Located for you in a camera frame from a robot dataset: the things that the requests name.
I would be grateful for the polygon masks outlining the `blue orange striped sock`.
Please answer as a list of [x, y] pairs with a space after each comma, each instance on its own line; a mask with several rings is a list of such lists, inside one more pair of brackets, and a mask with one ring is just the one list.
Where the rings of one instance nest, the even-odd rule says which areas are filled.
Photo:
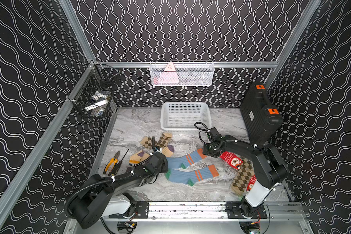
[[182, 183], [189, 186], [194, 186], [197, 182], [207, 180], [219, 176], [219, 173], [214, 165], [210, 165], [193, 171], [180, 171], [169, 169], [165, 173], [165, 177], [170, 182]]

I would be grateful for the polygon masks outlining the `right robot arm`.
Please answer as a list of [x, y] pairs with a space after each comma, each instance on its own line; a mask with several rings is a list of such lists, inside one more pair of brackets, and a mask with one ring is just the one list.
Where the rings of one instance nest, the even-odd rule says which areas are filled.
[[260, 207], [268, 194], [287, 176], [288, 169], [278, 150], [271, 144], [255, 147], [231, 135], [222, 136], [216, 128], [201, 129], [209, 142], [203, 142], [203, 154], [214, 158], [229, 152], [242, 156], [251, 161], [256, 176], [256, 182], [251, 190], [243, 197], [241, 210], [249, 211]]

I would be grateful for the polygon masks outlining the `blue sock green toe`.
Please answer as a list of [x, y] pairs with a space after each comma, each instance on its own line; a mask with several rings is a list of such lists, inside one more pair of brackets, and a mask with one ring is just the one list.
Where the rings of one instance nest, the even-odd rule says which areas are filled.
[[183, 157], [168, 157], [167, 161], [168, 161], [168, 168], [169, 169], [186, 169], [187, 167], [201, 161], [202, 159], [206, 158], [207, 155], [203, 154], [203, 149], [197, 149], [195, 151], [193, 151], [190, 154], [187, 154]]

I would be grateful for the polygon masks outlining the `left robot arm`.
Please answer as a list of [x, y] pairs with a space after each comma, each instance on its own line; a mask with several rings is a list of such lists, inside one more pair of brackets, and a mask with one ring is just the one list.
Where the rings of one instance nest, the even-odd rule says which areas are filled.
[[76, 219], [83, 229], [90, 228], [102, 217], [131, 218], [137, 202], [127, 190], [154, 182], [168, 171], [168, 161], [161, 152], [154, 152], [128, 172], [111, 177], [93, 175], [66, 202], [64, 212]]

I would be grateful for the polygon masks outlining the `cream purple striped sock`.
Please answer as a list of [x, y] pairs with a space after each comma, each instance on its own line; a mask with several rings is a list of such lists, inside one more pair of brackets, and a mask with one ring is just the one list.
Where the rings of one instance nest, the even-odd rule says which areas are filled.
[[161, 153], [166, 157], [171, 157], [175, 152], [175, 149], [172, 145], [167, 145], [161, 149]]

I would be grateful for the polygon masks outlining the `white plastic basket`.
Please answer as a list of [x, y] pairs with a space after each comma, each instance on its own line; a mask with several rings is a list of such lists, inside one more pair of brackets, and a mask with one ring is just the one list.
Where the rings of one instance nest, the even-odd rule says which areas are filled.
[[162, 130], [172, 134], [193, 134], [199, 130], [195, 123], [212, 127], [209, 106], [203, 102], [166, 102], [160, 116]]

